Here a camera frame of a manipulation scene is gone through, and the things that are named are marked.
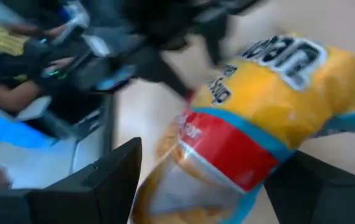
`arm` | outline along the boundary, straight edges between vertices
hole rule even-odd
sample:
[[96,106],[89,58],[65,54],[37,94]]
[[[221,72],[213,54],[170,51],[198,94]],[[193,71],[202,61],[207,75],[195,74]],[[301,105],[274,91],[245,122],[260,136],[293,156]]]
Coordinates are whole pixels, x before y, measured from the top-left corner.
[[0,85],[0,109],[20,112],[29,106],[41,93],[41,88],[32,81],[22,83],[14,89]]

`white floor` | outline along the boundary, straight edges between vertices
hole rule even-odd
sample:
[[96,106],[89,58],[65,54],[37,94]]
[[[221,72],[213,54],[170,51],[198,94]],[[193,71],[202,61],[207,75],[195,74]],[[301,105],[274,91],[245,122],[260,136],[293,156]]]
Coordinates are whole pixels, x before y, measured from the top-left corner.
[[[281,30],[299,32],[316,40],[355,51],[355,0],[273,0],[234,18],[225,43],[231,54],[247,42]],[[165,54],[190,85],[198,85],[209,69],[201,40],[183,54]],[[143,140],[143,180],[154,166],[154,144],[182,103],[166,87],[137,82],[119,95],[117,144],[140,136]],[[302,151],[355,174],[355,135],[341,134],[306,142]],[[278,223],[263,191],[245,223]]]

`plastic snack bag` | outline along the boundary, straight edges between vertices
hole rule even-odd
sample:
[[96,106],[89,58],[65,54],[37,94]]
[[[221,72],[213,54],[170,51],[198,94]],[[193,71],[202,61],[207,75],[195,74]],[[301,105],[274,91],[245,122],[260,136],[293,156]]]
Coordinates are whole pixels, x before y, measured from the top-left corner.
[[322,129],[355,131],[355,54],[289,35],[260,41],[161,138],[132,220],[241,223],[263,181]]

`red label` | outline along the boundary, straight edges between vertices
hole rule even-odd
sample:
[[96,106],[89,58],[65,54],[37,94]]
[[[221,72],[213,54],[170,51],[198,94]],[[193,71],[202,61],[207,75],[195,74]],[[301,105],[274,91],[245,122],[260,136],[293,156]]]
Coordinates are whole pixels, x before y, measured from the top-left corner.
[[245,133],[223,119],[186,110],[181,140],[245,191],[252,190],[278,164]]

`chip bag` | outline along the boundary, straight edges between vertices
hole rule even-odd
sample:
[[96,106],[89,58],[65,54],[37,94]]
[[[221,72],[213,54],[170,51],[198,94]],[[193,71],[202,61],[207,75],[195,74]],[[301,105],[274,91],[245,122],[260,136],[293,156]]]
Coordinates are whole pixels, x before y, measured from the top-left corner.
[[325,129],[355,132],[355,54],[290,35],[257,42],[161,138],[132,220],[241,223],[263,181]]

